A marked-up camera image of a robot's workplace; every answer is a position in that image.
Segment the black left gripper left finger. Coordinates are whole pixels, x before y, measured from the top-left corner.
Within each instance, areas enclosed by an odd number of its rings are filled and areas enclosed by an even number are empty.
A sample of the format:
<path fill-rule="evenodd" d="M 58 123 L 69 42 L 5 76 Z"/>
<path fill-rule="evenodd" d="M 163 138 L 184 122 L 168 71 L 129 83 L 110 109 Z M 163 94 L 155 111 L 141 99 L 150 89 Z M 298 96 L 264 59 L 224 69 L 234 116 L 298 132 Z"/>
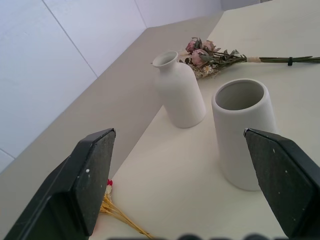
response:
<path fill-rule="evenodd" d="M 89 240 L 102 204 L 116 138 L 87 135 L 43 181 L 4 240 Z"/>

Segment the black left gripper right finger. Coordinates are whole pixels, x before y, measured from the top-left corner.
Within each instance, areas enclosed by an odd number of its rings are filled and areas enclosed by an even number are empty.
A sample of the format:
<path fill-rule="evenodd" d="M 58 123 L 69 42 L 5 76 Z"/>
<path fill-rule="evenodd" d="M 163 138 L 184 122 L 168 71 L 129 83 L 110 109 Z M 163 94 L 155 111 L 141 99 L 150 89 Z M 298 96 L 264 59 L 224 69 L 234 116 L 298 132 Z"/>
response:
<path fill-rule="evenodd" d="M 284 234 L 320 240 L 320 167 L 281 135 L 253 128 L 243 135 L 258 185 Z"/>

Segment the white wide-mouth ceramic vase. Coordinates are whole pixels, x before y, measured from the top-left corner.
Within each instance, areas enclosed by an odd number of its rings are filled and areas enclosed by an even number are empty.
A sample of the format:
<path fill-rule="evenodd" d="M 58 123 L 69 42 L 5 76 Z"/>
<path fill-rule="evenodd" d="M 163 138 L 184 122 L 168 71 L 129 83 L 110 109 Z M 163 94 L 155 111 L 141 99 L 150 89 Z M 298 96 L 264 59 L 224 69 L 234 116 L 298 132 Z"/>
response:
<path fill-rule="evenodd" d="M 267 87 L 254 79 L 229 81 L 212 96 L 211 106 L 223 175 L 242 190 L 259 191 L 244 131 L 253 128 L 277 133 Z"/>

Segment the white narrow-neck ceramic vase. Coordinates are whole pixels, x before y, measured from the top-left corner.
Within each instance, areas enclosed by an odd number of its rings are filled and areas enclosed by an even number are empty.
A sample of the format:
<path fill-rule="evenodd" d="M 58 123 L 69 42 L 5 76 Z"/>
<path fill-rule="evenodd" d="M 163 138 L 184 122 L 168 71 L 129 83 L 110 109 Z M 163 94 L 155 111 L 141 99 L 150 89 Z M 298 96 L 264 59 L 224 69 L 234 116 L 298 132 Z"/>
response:
<path fill-rule="evenodd" d="M 199 124 L 207 110 L 191 67 L 178 62 L 176 51 L 158 55 L 152 65 L 159 70 L 155 89 L 172 124 L 181 129 Z"/>

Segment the yellow-stemmed dried flower bunch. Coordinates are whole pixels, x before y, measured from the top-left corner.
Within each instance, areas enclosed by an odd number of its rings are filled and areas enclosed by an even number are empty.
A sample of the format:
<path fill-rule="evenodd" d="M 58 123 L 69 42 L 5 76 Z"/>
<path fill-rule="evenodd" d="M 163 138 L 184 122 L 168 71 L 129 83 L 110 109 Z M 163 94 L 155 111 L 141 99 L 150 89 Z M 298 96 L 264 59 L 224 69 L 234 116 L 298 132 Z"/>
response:
<path fill-rule="evenodd" d="M 102 203 L 100 205 L 99 212 L 108 216 L 111 216 L 128 226 L 132 229 L 136 230 L 138 233 L 146 236 L 148 239 L 154 239 L 149 232 L 142 229 L 140 226 L 135 224 L 122 210 L 120 210 L 112 201 L 112 189 L 113 189 L 113 181 L 111 179 L 107 180 L 106 190 L 103 196 Z"/>

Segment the dried pink rose bouquet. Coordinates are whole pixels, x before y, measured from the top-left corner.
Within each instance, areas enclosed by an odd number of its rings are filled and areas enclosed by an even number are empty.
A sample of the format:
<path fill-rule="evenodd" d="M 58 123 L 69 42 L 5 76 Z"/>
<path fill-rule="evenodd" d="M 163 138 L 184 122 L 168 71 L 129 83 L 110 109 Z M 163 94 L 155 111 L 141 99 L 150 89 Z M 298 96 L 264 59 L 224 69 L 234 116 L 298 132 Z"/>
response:
<path fill-rule="evenodd" d="M 195 77 L 202 79 L 216 76 L 222 70 L 236 64 L 287 64 L 291 67 L 294 63 L 320 64 L 320 57 L 248 57 L 240 54 L 236 49 L 231 52 L 221 51 L 213 41 L 202 41 L 199 37 L 193 37 L 185 51 L 178 55 L 177 61 L 191 67 Z"/>

